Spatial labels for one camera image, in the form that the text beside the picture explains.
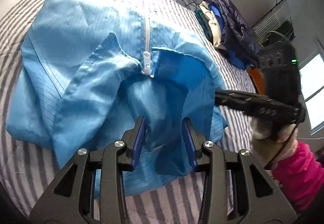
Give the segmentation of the right forearm pink sleeve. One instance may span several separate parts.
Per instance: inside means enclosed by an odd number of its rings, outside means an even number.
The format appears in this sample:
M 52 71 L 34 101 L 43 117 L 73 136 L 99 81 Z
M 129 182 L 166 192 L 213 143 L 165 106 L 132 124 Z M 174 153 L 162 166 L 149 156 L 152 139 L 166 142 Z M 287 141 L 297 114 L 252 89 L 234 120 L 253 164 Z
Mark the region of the right forearm pink sleeve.
M 278 162 L 272 175 L 281 183 L 283 193 L 298 212 L 310 206 L 323 185 L 322 164 L 303 142 L 297 143 L 293 155 Z

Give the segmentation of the right hand white glove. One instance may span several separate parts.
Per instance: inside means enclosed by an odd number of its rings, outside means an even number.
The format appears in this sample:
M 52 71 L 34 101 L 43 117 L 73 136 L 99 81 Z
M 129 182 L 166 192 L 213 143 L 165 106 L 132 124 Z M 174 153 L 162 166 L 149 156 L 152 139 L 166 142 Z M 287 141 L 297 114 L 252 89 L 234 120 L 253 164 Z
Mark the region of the right hand white glove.
M 285 125 L 271 138 L 272 122 L 252 119 L 252 154 L 255 155 L 266 170 L 274 170 L 278 163 L 291 157 L 298 147 L 298 127 L 296 124 Z

